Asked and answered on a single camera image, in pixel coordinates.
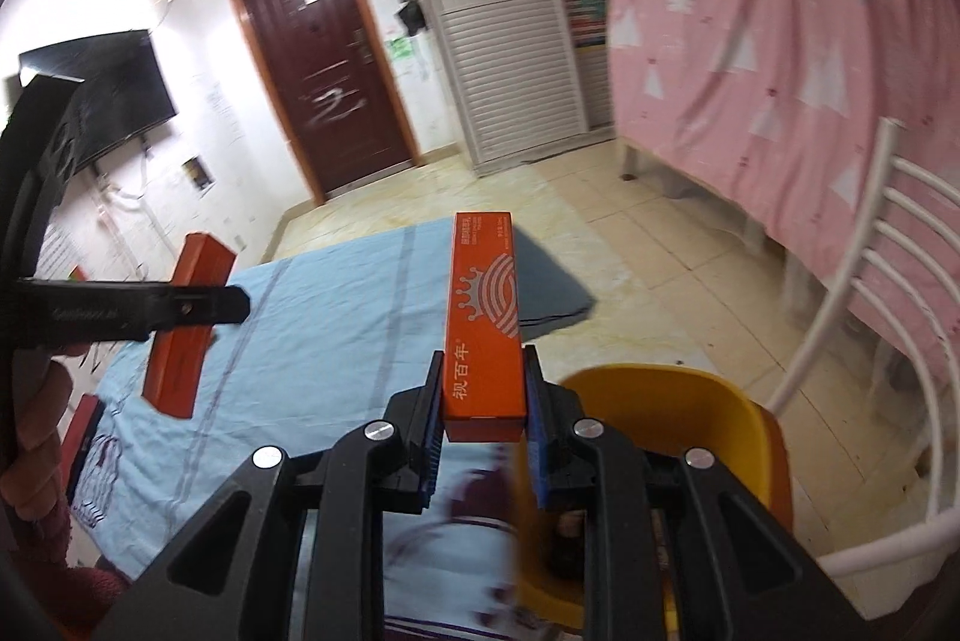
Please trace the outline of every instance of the door handle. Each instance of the door handle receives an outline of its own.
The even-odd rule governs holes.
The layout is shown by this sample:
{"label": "door handle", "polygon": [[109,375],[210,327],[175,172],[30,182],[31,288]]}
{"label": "door handle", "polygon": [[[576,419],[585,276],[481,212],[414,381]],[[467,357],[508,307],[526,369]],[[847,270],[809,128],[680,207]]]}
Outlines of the door handle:
{"label": "door handle", "polygon": [[370,44],[367,42],[367,32],[362,28],[353,30],[351,45],[360,51],[360,58],[363,59],[364,64],[373,63],[373,53],[371,53]]}

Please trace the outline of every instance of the human hand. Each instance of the human hand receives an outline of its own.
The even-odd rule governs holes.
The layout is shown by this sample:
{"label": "human hand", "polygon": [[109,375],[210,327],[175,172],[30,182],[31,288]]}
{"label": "human hand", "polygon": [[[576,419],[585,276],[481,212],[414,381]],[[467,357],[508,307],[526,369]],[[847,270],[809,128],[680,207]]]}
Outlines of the human hand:
{"label": "human hand", "polygon": [[[86,346],[74,346],[64,353],[75,357]],[[26,522],[50,513],[61,495],[61,440],[56,425],[70,402],[73,382],[67,369],[50,363],[40,391],[27,404],[16,422],[20,453],[0,476],[0,498]]]}

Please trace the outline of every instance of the white wall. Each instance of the white wall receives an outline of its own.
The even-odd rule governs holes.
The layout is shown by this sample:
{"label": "white wall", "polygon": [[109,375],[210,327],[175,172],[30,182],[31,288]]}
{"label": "white wall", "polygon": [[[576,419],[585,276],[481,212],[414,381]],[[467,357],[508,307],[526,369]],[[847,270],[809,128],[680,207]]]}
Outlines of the white wall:
{"label": "white wall", "polygon": [[230,0],[184,0],[193,7],[210,74],[234,108],[267,191],[281,209],[313,199],[274,112]]}
{"label": "white wall", "polygon": [[[403,6],[400,0],[368,0],[383,43],[405,37],[406,30],[397,18]],[[451,124],[457,123],[443,95],[443,74],[440,57],[430,31],[412,38],[414,56],[394,59],[390,67],[397,81],[397,91],[413,127],[421,153],[442,148],[454,142]]]}
{"label": "white wall", "polygon": [[[85,35],[131,28],[152,28],[160,20],[154,0],[7,0],[0,9],[0,75],[16,74],[24,50]],[[175,3],[152,33],[157,60],[179,115],[148,134],[152,158],[146,161],[146,203],[160,232],[176,249],[191,230],[208,230],[239,252],[238,264],[258,262],[272,238],[282,209],[253,164],[250,144],[222,89],[205,62],[202,42],[188,5]],[[10,101],[4,95],[3,116]],[[200,194],[181,165],[199,155],[215,184]],[[138,142],[104,157],[101,169],[126,191],[142,188]],[[104,227],[97,192],[88,174],[76,176],[56,223],[74,241],[89,275],[131,278],[137,270],[166,278],[173,255],[136,202],[131,209],[110,209],[123,240],[136,258],[124,258],[121,246]]]}
{"label": "white wall", "polygon": [[[400,0],[368,0],[381,40],[404,35],[395,13]],[[211,73],[234,107],[244,134],[256,151],[256,161],[267,189],[283,209],[311,198],[304,176],[280,127],[263,82],[244,40],[230,0],[178,0],[191,5],[205,43]],[[413,40],[415,54],[391,62],[397,92],[410,119],[421,153],[453,143],[450,124],[457,123],[445,102],[439,59],[429,32]]]}

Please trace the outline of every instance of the electrical outlet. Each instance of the electrical outlet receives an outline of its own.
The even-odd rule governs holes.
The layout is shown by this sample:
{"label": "electrical outlet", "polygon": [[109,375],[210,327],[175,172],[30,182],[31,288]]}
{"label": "electrical outlet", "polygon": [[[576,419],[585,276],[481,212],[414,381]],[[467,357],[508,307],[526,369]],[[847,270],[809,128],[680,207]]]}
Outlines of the electrical outlet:
{"label": "electrical outlet", "polygon": [[203,162],[200,161],[198,155],[184,162],[184,172],[195,189],[200,192],[207,190],[213,185],[213,177],[206,171],[206,167],[203,166]]}

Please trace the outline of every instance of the orange box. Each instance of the orange box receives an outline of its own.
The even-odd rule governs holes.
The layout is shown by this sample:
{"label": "orange box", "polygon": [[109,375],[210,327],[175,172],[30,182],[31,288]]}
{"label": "orange box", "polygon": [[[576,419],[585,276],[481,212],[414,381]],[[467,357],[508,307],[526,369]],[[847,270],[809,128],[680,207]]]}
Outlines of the orange box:
{"label": "orange box", "polygon": [[[175,286],[224,286],[233,269],[234,254],[205,233],[190,233],[176,260]],[[179,327],[154,335],[143,381],[143,399],[161,414],[177,419],[193,416],[203,359],[213,327]]]}
{"label": "orange box", "polygon": [[457,214],[443,357],[451,441],[517,441],[526,423],[510,214]]}

